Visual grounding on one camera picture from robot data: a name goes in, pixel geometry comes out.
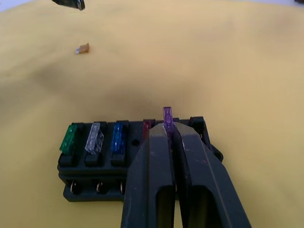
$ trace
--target yellow surface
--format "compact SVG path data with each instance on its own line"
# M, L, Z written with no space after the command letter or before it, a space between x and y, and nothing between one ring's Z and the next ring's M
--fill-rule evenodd
M63 198L60 143L71 122L165 105L204 115L253 227L304 227L303 21L303 8L219 0L0 13L0 227L120 227L122 203Z

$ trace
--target black object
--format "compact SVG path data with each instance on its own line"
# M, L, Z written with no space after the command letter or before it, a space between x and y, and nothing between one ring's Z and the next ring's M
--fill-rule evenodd
M58 5L84 10L86 8L84 0L52 0Z
M143 122L124 121L124 158L115 158L110 150L115 123L100 122L104 143L98 155L84 150L91 123L77 123L82 131L76 152L58 161L64 197L124 201L122 228L172 228L177 195L184 228L251 227L203 117L175 118L171 144L162 121L149 121L147 137Z

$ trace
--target blue fuse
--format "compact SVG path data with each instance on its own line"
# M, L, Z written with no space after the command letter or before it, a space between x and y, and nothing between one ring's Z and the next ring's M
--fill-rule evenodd
M123 123L117 122L114 126L111 142L111 151L113 153L124 154L126 147L126 134Z

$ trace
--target metal terminal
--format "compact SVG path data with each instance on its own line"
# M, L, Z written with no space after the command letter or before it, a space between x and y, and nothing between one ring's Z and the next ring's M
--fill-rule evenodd
M97 191L98 193L101 192L102 186L103 186L103 183L102 183L102 182L99 182L99 183L97 184L96 191Z
M75 188L76 188L76 182L72 181L72 184L71 184L71 187L70 187L71 193L75 194Z

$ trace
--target blade fuse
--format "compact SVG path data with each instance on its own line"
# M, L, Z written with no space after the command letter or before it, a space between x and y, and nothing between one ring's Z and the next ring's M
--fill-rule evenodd
M163 125L168 134L174 132L174 122L171 107L163 107Z
M60 151L65 155L71 155L74 152L74 143L76 137L77 125L71 124L67 128L66 135L61 143Z
M145 140L146 137L148 137L149 135L149 129L151 129L152 127L152 124L151 124L151 121L144 121L142 123L142 140Z
M104 135L100 130L100 123L92 123L90 134L87 138L85 150L90 154L100 153L104 142Z
M113 130L111 151L113 153L124 154L125 148L126 148L126 133L124 132L124 125L120 122L117 122Z

